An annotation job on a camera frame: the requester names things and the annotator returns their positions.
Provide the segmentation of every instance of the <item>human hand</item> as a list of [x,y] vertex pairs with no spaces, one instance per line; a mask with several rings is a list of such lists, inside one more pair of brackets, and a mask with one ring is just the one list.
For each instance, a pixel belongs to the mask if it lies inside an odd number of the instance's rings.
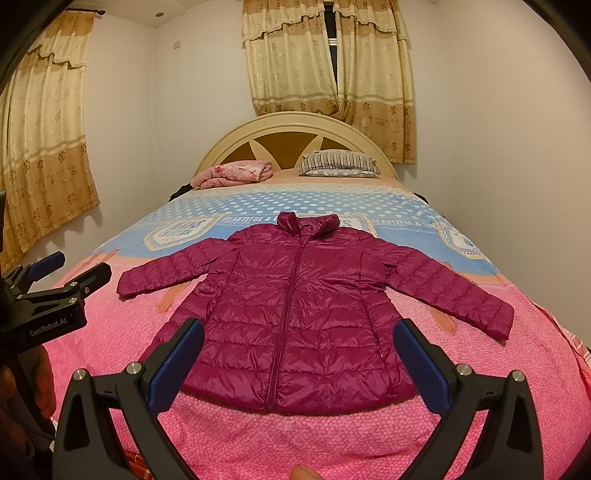
[[[47,350],[43,346],[37,347],[38,364],[35,369],[35,403],[45,418],[51,417],[56,411],[56,392],[53,373]],[[0,368],[0,422],[10,435],[19,451],[27,451],[29,434],[18,423],[10,418],[8,400],[17,392],[14,376],[5,365]]]
[[304,466],[296,465],[290,472],[290,480],[324,480],[317,472]]

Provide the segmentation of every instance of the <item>jacket sleeve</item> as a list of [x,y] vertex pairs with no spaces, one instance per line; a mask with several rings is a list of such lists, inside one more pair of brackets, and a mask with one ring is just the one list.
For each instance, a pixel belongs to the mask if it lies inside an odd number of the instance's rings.
[[207,238],[167,257],[151,260],[124,272],[117,285],[122,299],[171,287],[200,277],[216,259],[236,248],[219,238]]
[[363,243],[384,262],[386,283],[392,289],[470,323],[491,337],[509,338],[514,310],[507,302],[419,250],[373,236]]

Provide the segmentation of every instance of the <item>zipper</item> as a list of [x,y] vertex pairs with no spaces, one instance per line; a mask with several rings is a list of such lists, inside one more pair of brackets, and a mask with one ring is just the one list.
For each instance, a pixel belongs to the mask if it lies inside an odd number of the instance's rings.
[[277,377],[279,376],[279,363],[281,362],[281,356],[283,354],[283,347],[285,344],[285,336],[287,335],[287,314],[290,311],[291,297],[293,296],[294,287],[296,286],[297,271],[300,266],[300,259],[304,247],[308,243],[311,237],[306,238],[304,242],[298,248],[295,255],[294,269],[291,273],[290,286],[287,290],[287,296],[285,297],[285,303],[283,304],[283,315],[281,317],[281,334],[279,335],[279,341],[275,346],[275,356],[273,358],[273,365],[271,367],[271,382],[269,384],[269,393],[267,395],[267,409],[273,410],[275,407],[275,396],[277,395]]

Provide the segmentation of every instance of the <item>curtain rod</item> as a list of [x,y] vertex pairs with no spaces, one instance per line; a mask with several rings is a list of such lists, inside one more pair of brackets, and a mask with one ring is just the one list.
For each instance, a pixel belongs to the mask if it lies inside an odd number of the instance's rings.
[[87,8],[66,8],[66,10],[71,10],[73,12],[93,12],[97,15],[104,15],[106,13],[104,10],[89,10]]

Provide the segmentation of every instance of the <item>blue polka dot bedsheet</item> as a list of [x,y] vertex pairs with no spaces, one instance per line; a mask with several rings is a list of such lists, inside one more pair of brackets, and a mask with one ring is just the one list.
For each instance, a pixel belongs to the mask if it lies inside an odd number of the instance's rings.
[[192,191],[150,213],[101,249],[117,250],[126,257],[162,257],[204,238],[227,238],[249,225],[275,223],[280,212],[335,213],[343,226],[417,248],[456,270],[497,273],[467,237],[417,196],[363,184],[263,183]]

